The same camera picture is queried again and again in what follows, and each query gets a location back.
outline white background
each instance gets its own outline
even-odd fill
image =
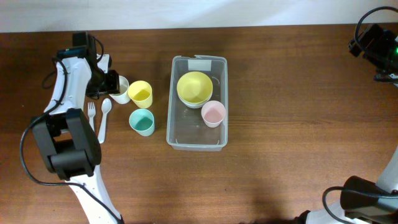
[[[0,0],[0,32],[357,23],[396,0]],[[395,22],[378,12],[366,22]]]

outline fork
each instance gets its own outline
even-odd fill
[[[93,102],[88,102],[87,104],[87,115],[90,118],[90,126],[94,130],[94,116],[95,116],[95,105]]]

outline label on bin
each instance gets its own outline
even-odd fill
[[[189,71],[211,71],[211,60],[188,60]]]

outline spoon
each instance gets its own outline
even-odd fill
[[[102,101],[102,121],[101,121],[101,126],[99,127],[99,133],[98,133],[98,141],[100,144],[105,142],[105,131],[106,131],[106,115],[111,111],[112,108],[112,103],[111,100],[106,98],[104,101]]]

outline wooden table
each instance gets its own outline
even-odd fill
[[[154,90],[155,133],[136,134],[127,122],[136,105],[113,103],[101,146],[103,179],[126,223],[291,219],[322,208],[322,192],[352,175],[376,181],[398,143],[398,88],[374,82],[375,67],[349,54],[353,31],[338,25],[91,32],[120,75]],[[0,223],[88,223],[68,187],[34,184],[19,161],[21,134],[52,94],[40,87],[53,70],[51,57],[71,45],[71,32],[0,34]],[[221,152],[176,151],[166,142],[172,59],[194,54],[228,60],[229,141]],[[37,178],[58,180],[31,134],[25,156]]]

